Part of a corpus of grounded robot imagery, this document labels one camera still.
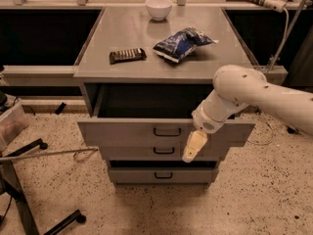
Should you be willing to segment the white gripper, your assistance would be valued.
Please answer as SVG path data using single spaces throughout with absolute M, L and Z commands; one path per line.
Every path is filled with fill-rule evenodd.
M 204 147 L 207 142 L 206 133 L 215 133 L 224 125 L 226 113 L 217 108 L 213 108 L 207 113 L 204 107 L 199 105 L 192 112 L 192 117 L 197 130 L 189 134 L 182 156 L 182 160 L 185 163 L 190 163 Z

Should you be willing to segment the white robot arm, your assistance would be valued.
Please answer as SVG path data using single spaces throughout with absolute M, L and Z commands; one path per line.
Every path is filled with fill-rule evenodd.
M 217 70 L 213 90 L 192 112 L 196 128 L 187 139 L 182 160 L 191 162 L 226 119 L 248 106 L 301 133 L 313 134 L 313 94 L 267 81 L 263 72 L 236 65 Z

